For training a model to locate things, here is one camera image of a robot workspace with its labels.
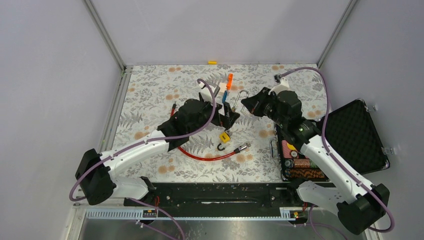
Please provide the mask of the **long shackle brass padlock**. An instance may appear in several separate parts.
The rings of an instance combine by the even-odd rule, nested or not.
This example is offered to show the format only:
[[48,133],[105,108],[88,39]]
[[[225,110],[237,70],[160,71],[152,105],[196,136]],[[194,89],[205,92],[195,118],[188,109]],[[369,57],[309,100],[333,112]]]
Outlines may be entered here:
[[241,98],[241,95],[242,94],[245,95],[245,98],[248,98],[249,97],[249,92],[248,91],[246,91],[246,90],[239,91],[238,94],[237,94],[237,96],[236,96],[236,99],[234,101],[234,104],[233,104],[233,106],[231,108],[231,110],[233,112],[235,112],[237,110],[238,103],[242,100],[242,98]]

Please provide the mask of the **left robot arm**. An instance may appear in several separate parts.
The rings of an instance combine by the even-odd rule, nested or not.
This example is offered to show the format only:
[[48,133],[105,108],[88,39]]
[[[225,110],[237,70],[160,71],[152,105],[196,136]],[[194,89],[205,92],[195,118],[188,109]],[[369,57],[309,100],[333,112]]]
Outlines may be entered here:
[[110,198],[133,198],[148,206],[155,200],[155,187],[145,177],[127,178],[120,174],[150,157],[170,152],[189,141],[208,124],[229,130],[240,117],[225,102],[188,99],[178,110],[148,135],[124,147],[96,152],[87,150],[76,170],[75,178],[84,194],[82,200],[98,205]]

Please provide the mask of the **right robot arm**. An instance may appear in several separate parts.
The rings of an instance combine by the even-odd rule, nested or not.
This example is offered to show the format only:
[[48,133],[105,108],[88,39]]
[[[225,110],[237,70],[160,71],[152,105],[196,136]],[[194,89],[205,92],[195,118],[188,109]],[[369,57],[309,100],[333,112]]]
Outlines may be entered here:
[[390,225],[378,232],[394,229],[394,216],[388,209],[389,189],[382,183],[374,185],[334,150],[325,133],[303,117],[302,102],[294,91],[275,93],[265,87],[241,103],[254,116],[268,117],[279,126],[283,139],[312,160],[335,186],[329,189],[304,181],[287,191],[286,198],[291,205],[308,202],[326,209],[355,235],[371,229],[384,215],[389,217]]

